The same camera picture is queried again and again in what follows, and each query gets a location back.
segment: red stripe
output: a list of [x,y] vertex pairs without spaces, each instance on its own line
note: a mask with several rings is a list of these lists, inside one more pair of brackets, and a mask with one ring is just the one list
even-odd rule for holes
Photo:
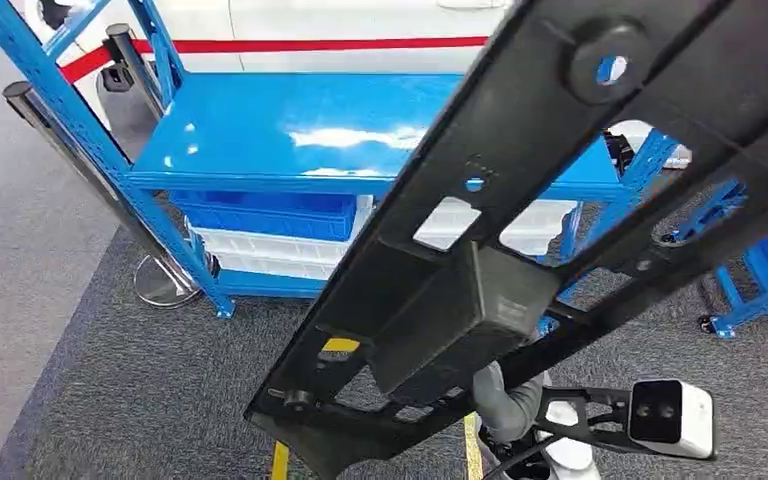
[[[377,38],[364,40],[176,40],[178,53],[263,53],[311,52],[335,50],[374,50],[395,48],[480,47],[487,37]],[[150,53],[146,40],[134,40],[140,53]],[[104,47],[99,47],[61,68],[70,83],[81,79],[110,61]]]
[[110,53],[102,45],[68,65],[60,67],[60,73],[67,82],[75,83],[109,61]]

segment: plastic crate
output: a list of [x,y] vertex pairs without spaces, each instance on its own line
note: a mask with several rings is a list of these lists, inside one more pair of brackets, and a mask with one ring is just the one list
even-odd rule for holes
[[[347,241],[336,242],[283,237],[251,232],[204,229],[191,225],[205,249],[214,254],[223,269],[326,280],[363,228],[373,211],[371,196],[357,198],[352,233]],[[549,242],[563,228],[563,217],[576,202],[537,201],[523,212],[502,235],[503,243],[527,255],[546,254]],[[469,207],[447,204],[435,210],[429,222],[416,234],[417,240],[432,246],[448,245],[457,239],[473,216]]]
[[169,200],[192,226],[270,235],[347,240],[354,195],[173,191]]

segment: yellow floor marking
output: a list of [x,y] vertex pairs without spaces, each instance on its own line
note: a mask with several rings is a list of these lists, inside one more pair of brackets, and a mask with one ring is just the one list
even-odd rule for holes
[[464,417],[464,442],[466,442],[466,478],[481,480],[484,469],[481,465],[481,452],[478,450],[478,439],[475,438],[475,414]]
[[272,457],[272,480],[287,480],[287,462],[290,450],[281,442],[275,442],[275,455]]
[[328,340],[328,343],[322,347],[323,352],[354,352],[359,343],[348,338],[334,337]]
[[[332,338],[322,347],[324,352],[354,352],[359,343],[348,338]],[[272,457],[272,480],[287,479],[287,463],[290,450],[281,442],[275,442],[275,454]]]

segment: metal post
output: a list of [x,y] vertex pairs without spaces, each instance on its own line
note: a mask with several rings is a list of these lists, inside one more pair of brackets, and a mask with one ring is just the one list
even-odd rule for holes
[[114,23],[107,27],[107,36],[119,50],[122,61],[128,67],[134,84],[145,97],[149,110],[159,120],[163,117],[160,84],[152,68],[146,65],[142,55],[134,48],[134,43],[131,41],[131,27],[127,23]]
[[116,214],[119,221],[131,231],[137,242],[149,252],[149,256],[140,262],[134,274],[137,295],[149,304],[165,308],[177,307],[197,298],[201,289],[166,252],[151,230],[146,228],[139,217],[121,200],[116,187],[107,181],[77,142],[55,120],[30,83],[11,83],[2,95],[19,116],[75,167],[78,174]]

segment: white camera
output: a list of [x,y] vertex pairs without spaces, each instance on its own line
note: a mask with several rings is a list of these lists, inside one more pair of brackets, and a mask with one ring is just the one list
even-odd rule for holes
[[643,380],[631,390],[628,436],[666,455],[711,458],[714,401],[711,394],[680,380]]

